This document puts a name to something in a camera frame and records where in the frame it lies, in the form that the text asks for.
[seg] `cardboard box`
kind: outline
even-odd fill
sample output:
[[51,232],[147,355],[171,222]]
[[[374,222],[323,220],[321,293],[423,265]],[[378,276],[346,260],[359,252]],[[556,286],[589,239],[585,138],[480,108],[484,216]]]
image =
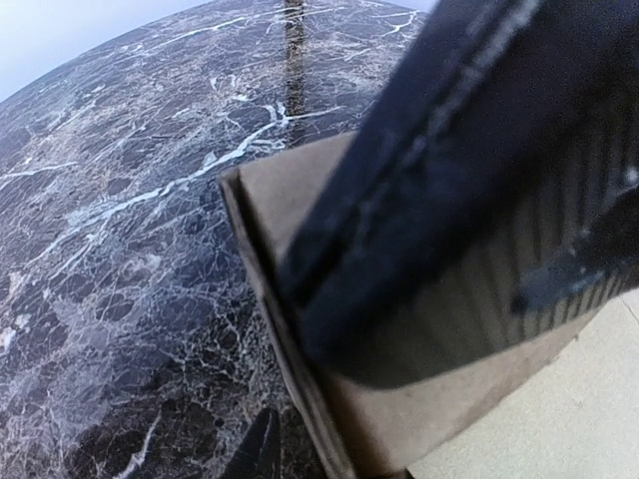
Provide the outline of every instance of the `cardboard box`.
[[274,282],[275,264],[352,135],[243,165],[221,180],[285,382],[330,479],[401,477],[403,470],[484,416],[552,361],[589,313],[529,342],[395,390],[370,390],[309,364]]

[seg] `dark marble table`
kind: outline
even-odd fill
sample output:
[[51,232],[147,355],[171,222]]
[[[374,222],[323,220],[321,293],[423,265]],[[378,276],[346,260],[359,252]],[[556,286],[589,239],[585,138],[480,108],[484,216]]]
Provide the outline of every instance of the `dark marble table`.
[[174,15],[0,105],[0,477],[215,478],[265,405],[284,477],[321,476],[216,178],[355,129],[422,18],[288,5]]

